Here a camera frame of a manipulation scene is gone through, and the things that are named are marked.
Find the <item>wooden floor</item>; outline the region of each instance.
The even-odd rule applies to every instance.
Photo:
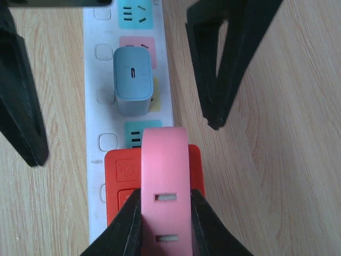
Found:
[[[202,150],[207,198],[255,255],[341,255],[341,2],[284,0],[226,126],[201,116],[185,33],[164,1],[177,125]],[[0,135],[0,255],[88,246],[81,10],[14,10],[51,149],[30,169]]]

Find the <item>wooden table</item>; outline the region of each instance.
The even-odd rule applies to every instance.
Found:
[[[202,150],[207,198],[255,255],[341,255],[341,2],[285,0],[228,123],[201,116],[185,12],[164,1],[177,125]],[[0,255],[88,246],[82,10],[14,10],[50,145],[29,168],[0,135]]]

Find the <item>pink block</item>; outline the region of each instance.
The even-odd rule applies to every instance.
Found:
[[[151,56],[152,68],[156,69],[156,50],[153,37],[145,36],[122,36],[119,38],[119,46],[141,46],[146,48]]]
[[[144,130],[141,214],[143,256],[193,255],[189,152],[185,128]],[[160,236],[168,236],[171,240],[160,241]]]

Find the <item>teal square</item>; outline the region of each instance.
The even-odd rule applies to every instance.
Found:
[[[125,29],[152,29],[152,0],[119,0],[118,23]]]
[[[140,148],[144,129],[152,127],[162,127],[162,122],[160,120],[126,122],[124,124],[125,148]]]

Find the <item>pink square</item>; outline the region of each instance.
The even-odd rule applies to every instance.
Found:
[[[122,36],[119,38],[119,46],[141,46],[146,48],[151,56],[152,68],[156,69],[155,40],[145,36]]]

